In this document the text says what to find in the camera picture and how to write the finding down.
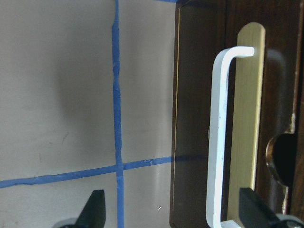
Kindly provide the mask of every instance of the white handle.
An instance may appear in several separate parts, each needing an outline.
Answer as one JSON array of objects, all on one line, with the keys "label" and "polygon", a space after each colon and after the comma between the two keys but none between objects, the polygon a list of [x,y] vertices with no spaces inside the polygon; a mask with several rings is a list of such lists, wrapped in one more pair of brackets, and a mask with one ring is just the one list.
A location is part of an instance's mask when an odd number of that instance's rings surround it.
[{"label": "white handle", "polygon": [[228,73],[235,57],[250,57],[253,47],[232,47],[222,50],[214,60],[212,71],[211,112],[209,132],[209,158],[206,219],[211,228],[240,228],[230,221],[220,221],[225,152]]}]

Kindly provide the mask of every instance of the door handle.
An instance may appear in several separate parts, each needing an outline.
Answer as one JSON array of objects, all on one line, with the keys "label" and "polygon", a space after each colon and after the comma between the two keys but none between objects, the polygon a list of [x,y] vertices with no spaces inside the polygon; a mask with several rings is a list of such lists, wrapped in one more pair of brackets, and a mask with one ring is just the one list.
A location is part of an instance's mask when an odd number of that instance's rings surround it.
[{"label": "door handle", "polygon": [[222,50],[215,58],[212,70],[211,111],[206,219],[211,228],[240,228],[235,221],[220,221],[229,66],[235,57],[251,57],[253,47],[237,46]]}]

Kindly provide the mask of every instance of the wooden cabinet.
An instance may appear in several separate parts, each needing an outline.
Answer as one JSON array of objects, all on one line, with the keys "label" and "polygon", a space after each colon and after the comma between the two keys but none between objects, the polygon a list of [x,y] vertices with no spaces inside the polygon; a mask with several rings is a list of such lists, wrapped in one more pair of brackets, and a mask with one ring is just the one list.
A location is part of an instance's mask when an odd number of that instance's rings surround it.
[{"label": "wooden cabinet", "polygon": [[[172,227],[208,227],[205,201],[212,65],[218,52],[236,46],[246,24],[266,29],[256,188],[276,213],[304,220],[303,0],[191,0],[177,4],[172,138]],[[227,217],[234,72],[229,74],[222,220]],[[266,165],[267,146],[293,134],[293,186],[286,194]]]}]

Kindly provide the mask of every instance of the scratch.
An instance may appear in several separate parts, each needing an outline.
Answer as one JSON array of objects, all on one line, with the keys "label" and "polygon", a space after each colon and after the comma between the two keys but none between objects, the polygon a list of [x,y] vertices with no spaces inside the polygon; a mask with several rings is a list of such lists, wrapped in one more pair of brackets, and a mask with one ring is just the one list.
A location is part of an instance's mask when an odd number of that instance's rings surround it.
[{"label": "scratch", "polygon": [[69,132],[66,133],[66,135],[63,137],[61,144],[63,145],[63,143],[65,142],[67,136],[68,136]]}]

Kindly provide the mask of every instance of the vertical blue tape strip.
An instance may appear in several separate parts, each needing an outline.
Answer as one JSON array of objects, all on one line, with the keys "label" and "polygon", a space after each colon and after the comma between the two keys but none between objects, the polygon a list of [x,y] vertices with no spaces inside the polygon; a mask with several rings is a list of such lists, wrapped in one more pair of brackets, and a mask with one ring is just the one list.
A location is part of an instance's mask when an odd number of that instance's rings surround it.
[{"label": "vertical blue tape strip", "polygon": [[121,127],[121,94],[119,87],[120,53],[119,53],[119,0],[115,0],[115,18],[112,25],[112,55],[113,55],[113,104],[115,159],[117,180],[117,226],[124,228],[124,166],[122,161],[122,127]]}]

